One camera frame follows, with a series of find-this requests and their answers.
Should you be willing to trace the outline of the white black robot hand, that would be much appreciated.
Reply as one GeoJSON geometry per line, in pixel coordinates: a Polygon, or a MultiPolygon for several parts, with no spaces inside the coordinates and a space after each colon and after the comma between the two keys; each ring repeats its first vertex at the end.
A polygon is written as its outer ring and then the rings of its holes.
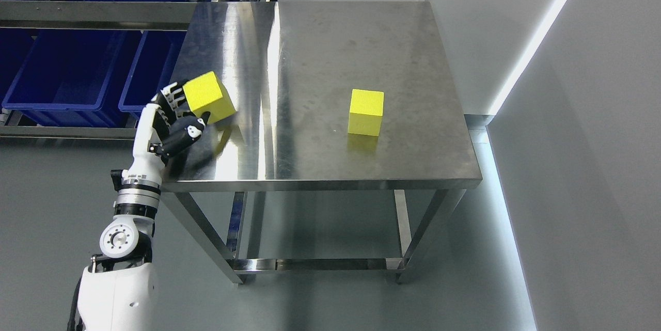
{"type": "Polygon", "coordinates": [[[115,190],[128,184],[158,189],[168,160],[201,139],[210,112],[196,115],[183,109],[188,103],[184,92],[188,83],[180,80],[168,84],[142,109],[132,148],[133,162],[128,169],[111,171],[115,190]]]}

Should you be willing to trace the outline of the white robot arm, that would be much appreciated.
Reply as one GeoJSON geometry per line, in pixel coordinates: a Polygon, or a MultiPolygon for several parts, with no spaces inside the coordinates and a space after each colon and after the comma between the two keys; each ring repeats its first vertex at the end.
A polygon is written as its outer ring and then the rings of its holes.
{"type": "Polygon", "coordinates": [[[156,303],[153,237],[161,189],[145,175],[111,171],[113,220],[78,280],[68,330],[152,330],[156,303]]]}

